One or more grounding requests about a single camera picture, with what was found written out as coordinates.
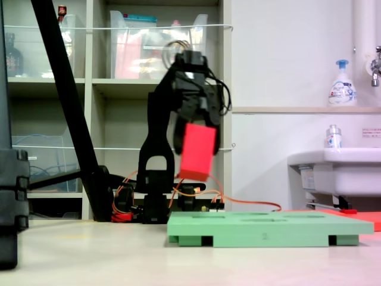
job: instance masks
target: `shelf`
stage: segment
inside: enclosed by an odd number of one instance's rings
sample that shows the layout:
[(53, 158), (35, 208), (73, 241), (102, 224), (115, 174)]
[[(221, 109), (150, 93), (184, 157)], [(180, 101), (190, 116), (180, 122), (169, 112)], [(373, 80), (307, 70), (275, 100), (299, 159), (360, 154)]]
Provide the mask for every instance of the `shelf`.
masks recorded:
[[(135, 198), (136, 200), (143, 200), (143, 199), (144, 199), (144, 196), (145, 196), (145, 194), (139, 194), (139, 193), (135, 193), (135, 194), (134, 194), (134, 198)], [(166, 196), (167, 196), (167, 199), (170, 200), (171, 197), (172, 197), (172, 194), (166, 194)], [(211, 199), (214, 198), (215, 196), (216, 196), (216, 194), (198, 195), (198, 196), (196, 197), (196, 199), (211, 200)]]
[(233, 114), (259, 114), (259, 113), (293, 113), (293, 114), (338, 114), (338, 113), (372, 113), (381, 114), (381, 107), (233, 107)]
[(82, 198), (81, 192), (29, 192), (28, 198)]
[(219, 0), (106, 0), (114, 5), (147, 5), (147, 6), (218, 6)]
[(160, 80), (150, 79), (93, 79), (93, 86), (105, 98), (146, 100)]
[[(75, 79), (78, 95), (85, 98), (85, 79)], [(43, 77), (9, 77), (8, 86), (11, 98), (58, 99), (54, 79)]]

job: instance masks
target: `table surface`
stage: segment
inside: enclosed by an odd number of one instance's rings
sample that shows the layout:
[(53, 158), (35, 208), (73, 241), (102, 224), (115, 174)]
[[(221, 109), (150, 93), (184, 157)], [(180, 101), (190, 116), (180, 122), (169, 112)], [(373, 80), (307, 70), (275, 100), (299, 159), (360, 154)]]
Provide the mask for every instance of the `table surface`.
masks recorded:
[(358, 247), (212, 248), (169, 244), (165, 225), (34, 220), (1, 286), (381, 285), (381, 232)]

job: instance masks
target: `hand soap bottle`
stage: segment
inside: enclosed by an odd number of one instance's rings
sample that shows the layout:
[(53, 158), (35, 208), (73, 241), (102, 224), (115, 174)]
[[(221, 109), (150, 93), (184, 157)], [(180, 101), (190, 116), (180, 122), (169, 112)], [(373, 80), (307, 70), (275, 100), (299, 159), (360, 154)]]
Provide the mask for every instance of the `hand soap bottle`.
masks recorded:
[(336, 64), (339, 66), (338, 78), (333, 82), (329, 97), (328, 106), (354, 106), (357, 105), (357, 92), (352, 80), (345, 73), (345, 66), (349, 63), (347, 60), (339, 60)]

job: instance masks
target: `clear plastic bin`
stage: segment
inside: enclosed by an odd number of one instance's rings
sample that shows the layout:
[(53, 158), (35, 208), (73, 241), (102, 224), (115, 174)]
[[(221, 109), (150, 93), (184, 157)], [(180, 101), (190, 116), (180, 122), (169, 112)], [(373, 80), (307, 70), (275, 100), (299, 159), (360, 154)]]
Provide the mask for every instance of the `clear plastic bin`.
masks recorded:
[[(13, 149), (21, 149), (28, 152), (30, 163), (30, 179), (47, 178), (63, 172), (73, 171), (79, 168), (74, 148), (59, 149), (47, 147), (73, 147), (68, 129), (62, 136), (46, 136), (31, 134), (26, 136), (12, 136)], [(78, 192), (79, 180), (74, 179), (56, 185), (51, 185), (33, 192)]]
[[(172, 41), (187, 41), (194, 51), (205, 54), (205, 27), (129, 29), (121, 12), (110, 11), (110, 16), (111, 27), (121, 28), (111, 30), (111, 78), (162, 79), (167, 69), (161, 54), (164, 47)], [(207, 18), (208, 15), (197, 16), (194, 25), (207, 24)], [(172, 56), (178, 51), (179, 48), (169, 50)]]
[[(74, 77), (82, 78), (85, 76), (86, 32), (71, 29), (74, 27), (83, 27), (83, 23), (76, 15), (66, 15), (61, 26), (62, 36)], [(5, 27), (5, 37), (8, 76), (54, 77), (39, 29)]]

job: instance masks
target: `mint green tray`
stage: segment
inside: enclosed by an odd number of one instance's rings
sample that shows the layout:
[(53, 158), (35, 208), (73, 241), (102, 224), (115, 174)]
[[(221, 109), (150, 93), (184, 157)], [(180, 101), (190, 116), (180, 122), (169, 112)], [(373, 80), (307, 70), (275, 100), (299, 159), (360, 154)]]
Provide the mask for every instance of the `mint green tray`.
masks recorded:
[(358, 245), (371, 222), (322, 212), (173, 212), (170, 243), (214, 247), (318, 247)]

